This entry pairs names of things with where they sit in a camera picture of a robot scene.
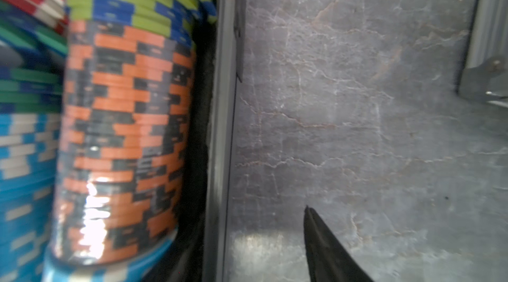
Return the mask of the silver aluminium poker case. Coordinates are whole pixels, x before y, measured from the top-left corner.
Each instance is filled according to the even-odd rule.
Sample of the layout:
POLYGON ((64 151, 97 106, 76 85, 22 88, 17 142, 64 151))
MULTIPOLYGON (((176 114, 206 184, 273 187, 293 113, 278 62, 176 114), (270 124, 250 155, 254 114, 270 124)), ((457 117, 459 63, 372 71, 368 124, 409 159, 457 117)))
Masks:
POLYGON ((1 0, 1 280, 222 281, 245 0, 1 0), (64 77, 73 21, 106 21, 195 51, 177 227, 103 265, 52 254, 64 77))

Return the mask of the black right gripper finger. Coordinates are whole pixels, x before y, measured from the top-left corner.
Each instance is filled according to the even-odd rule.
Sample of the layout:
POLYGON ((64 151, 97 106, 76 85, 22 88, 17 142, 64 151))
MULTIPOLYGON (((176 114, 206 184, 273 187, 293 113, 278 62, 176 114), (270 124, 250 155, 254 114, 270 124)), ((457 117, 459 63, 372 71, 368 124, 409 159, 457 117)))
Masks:
POLYGON ((304 211, 304 242, 311 282, 373 282, 309 206, 304 211))

